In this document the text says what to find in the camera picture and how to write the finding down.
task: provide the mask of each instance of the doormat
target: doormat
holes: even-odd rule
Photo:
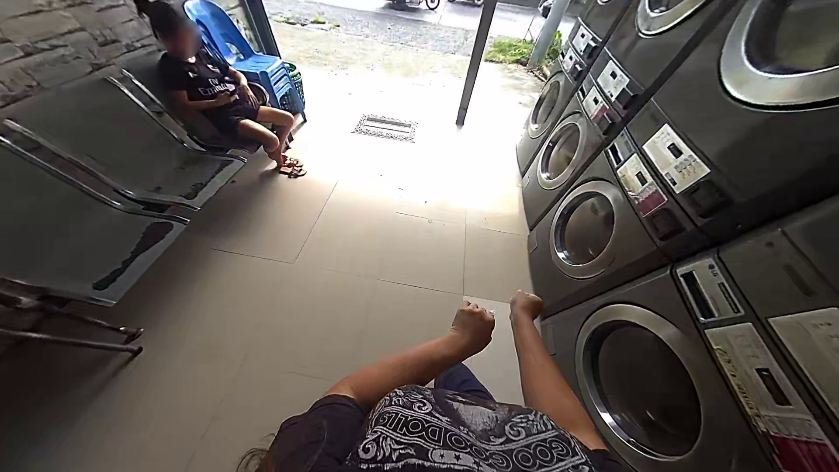
[[[362,119],[358,120],[358,124],[352,132],[413,143],[416,128],[417,122],[415,121],[380,117],[378,115],[362,115]]]

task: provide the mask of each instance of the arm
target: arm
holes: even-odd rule
[[[186,96],[186,90],[173,90],[171,93],[177,107],[194,110],[196,112],[207,110],[209,108],[220,107],[221,105],[227,105],[233,100],[236,100],[235,94],[227,95],[226,93],[219,93],[218,96],[212,100],[195,100],[192,102]]]
[[[251,104],[252,107],[259,109],[259,100],[257,100],[256,96],[253,95],[253,91],[251,91],[251,87],[248,85],[248,79],[242,74],[240,71],[233,69],[232,67],[227,68],[227,76],[233,78],[239,84],[239,91],[242,93],[242,98]]]
[[[324,396],[349,396],[370,410],[391,390],[425,385],[440,372],[481,352],[492,339],[495,317],[478,305],[463,302],[449,333],[400,354],[362,367],[332,386]]]
[[[510,322],[519,355],[524,405],[548,415],[557,426],[573,434],[589,449],[605,449],[606,444],[597,435],[586,409],[562,377],[559,366],[554,364],[533,325],[533,320],[544,308],[541,298],[525,291],[519,291],[510,301]]]

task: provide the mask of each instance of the stone wall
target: stone wall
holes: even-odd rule
[[[131,0],[0,0],[0,107],[154,44]]]

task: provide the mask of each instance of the sticker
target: sticker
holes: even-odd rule
[[[769,324],[833,414],[839,415],[839,308],[774,317]]]
[[[610,60],[606,64],[606,68],[603,69],[603,72],[597,78],[597,83],[600,84],[600,87],[603,87],[603,92],[614,100],[618,96],[618,93],[626,88],[629,83],[629,77],[621,71],[617,62]]]
[[[588,45],[590,40],[591,33],[585,26],[580,24],[580,29],[577,30],[577,34],[574,36],[574,39],[571,40],[571,45],[577,49],[577,52],[584,54],[586,52],[586,45]]]
[[[751,323],[705,331],[737,398],[782,470],[836,470],[839,454]]]
[[[565,57],[562,58],[562,68],[565,72],[571,71],[571,66],[574,65],[574,53],[571,50],[565,52]]]
[[[633,154],[621,165],[618,169],[618,179],[642,217],[667,203],[667,197],[637,154]]]
[[[644,150],[676,193],[711,172],[667,123],[644,143]]]
[[[591,118],[592,121],[597,121],[600,117],[606,114],[606,111],[609,109],[609,106],[606,104],[606,100],[603,99],[603,95],[597,91],[597,87],[592,87],[590,91],[588,91],[588,95],[582,101],[582,107],[586,110],[588,117]]]

